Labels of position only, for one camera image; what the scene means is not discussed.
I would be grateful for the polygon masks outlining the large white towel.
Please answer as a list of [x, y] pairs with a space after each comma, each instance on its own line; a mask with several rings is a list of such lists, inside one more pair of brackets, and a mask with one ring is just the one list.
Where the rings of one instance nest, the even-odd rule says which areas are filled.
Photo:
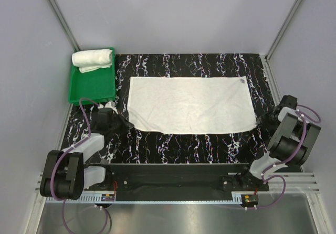
[[85, 50], [72, 54], [72, 64], [80, 73], [88, 73], [112, 66], [113, 51], [111, 49]]

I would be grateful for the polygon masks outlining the small white towel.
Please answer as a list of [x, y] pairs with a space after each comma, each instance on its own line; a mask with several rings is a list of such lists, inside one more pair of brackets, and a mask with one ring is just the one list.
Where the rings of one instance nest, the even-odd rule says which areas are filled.
[[246, 77], [131, 77], [127, 109], [145, 132], [229, 134], [257, 125]]

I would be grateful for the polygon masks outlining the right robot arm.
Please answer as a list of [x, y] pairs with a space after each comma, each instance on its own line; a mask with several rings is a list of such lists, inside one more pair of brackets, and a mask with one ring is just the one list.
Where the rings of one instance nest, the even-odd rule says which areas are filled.
[[257, 120], [257, 125], [271, 134], [267, 153], [254, 160], [238, 177], [239, 186], [250, 190], [268, 182], [270, 175], [281, 168], [303, 165], [319, 136], [321, 122], [320, 115], [299, 105], [296, 97], [283, 96], [271, 112]]

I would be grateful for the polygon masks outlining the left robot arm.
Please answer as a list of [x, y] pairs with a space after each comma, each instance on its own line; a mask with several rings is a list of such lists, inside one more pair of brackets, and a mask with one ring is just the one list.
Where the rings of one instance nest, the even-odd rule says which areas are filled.
[[60, 200], [77, 200], [84, 189], [97, 185], [103, 190], [113, 185], [112, 175], [100, 166], [85, 167], [85, 162], [102, 150], [105, 141], [126, 133], [134, 124], [127, 121], [114, 108], [97, 110], [96, 120], [90, 126], [89, 134], [78, 143], [48, 153], [39, 192], [43, 197]]

